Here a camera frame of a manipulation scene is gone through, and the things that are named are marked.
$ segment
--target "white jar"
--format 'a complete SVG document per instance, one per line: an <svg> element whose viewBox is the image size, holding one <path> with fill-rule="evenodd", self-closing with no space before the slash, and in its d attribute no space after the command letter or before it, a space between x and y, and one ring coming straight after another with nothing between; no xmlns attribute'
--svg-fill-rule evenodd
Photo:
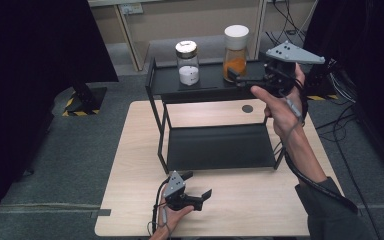
<svg viewBox="0 0 384 240"><path fill-rule="evenodd" d="M177 69L180 82L191 86L199 80L198 48L193 41L182 41L176 45Z"/></svg>

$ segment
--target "desk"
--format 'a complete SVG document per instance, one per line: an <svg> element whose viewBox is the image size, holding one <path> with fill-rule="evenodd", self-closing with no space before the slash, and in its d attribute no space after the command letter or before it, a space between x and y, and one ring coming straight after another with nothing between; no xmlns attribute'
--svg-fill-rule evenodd
<svg viewBox="0 0 384 240"><path fill-rule="evenodd" d="M243 112L244 105L253 106L254 111ZM157 106L162 111L160 101ZM256 99L190 103L174 105L170 112L173 124L184 126L239 124L261 121L264 106ZM271 120L267 127L275 147L279 138L273 132ZM326 174L338 184L310 116L305 131ZM111 213L98 217L97 235L148 235L147 223L152 217L156 191L167 177L157 156L158 137L149 101L133 102L101 205L101 209ZM294 190L297 183L284 161L277 170L194 171L194 177L186 181L186 193L200 196L213 189L213 194L201 212L194 211L184 218L173 237L308 236L307 214Z"/></svg>

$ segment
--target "jar with orange contents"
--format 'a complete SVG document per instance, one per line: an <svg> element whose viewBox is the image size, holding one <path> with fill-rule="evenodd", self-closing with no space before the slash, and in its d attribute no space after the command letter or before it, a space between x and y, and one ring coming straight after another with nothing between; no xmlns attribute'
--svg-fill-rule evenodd
<svg viewBox="0 0 384 240"><path fill-rule="evenodd" d="M223 78L228 82L233 82L228 77L228 68L232 68L241 76L246 75L248 33L249 29L242 25L232 25L224 30L226 50L223 60Z"/></svg>

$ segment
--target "black metal shelf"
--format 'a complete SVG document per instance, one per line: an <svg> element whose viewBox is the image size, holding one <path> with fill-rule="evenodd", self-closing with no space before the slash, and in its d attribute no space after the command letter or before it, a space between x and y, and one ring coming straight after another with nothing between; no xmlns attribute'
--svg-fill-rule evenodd
<svg viewBox="0 0 384 240"><path fill-rule="evenodd" d="M263 63L247 63L248 75L264 74ZM226 168L277 168L269 135L263 123L228 126L173 127L167 104L232 101L255 98L249 91L240 91L223 79L222 63L200 65L200 80L186 86L179 81L177 67L149 65L146 90L160 131L158 157L168 174L173 170L204 170ZM163 102L160 118L154 96ZM169 141L167 161L162 155L165 127Z"/></svg>

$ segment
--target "yellow black striped tape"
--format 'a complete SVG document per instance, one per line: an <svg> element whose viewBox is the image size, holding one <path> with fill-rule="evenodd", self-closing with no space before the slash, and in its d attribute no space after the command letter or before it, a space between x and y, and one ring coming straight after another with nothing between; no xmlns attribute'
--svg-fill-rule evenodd
<svg viewBox="0 0 384 240"><path fill-rule="evenodd" d="M88 115L96 115L99 113L99 109L92 110L91 112L85 112L85 111L74 111L74 112L69 112L67 109L70 107L70 105L74 101L75 95L72 95L71 98L68 100L67 105L65 106L65 110L62 113L62 116L68 117L68 116L88 116Z"/></svg>
<svg viewBox="0 0 384 240"><path fill-rule="evenodd" d="M329 100L329 99L338 99L336 95L326 95L326 96L307 96L308 100Z"/></svg>

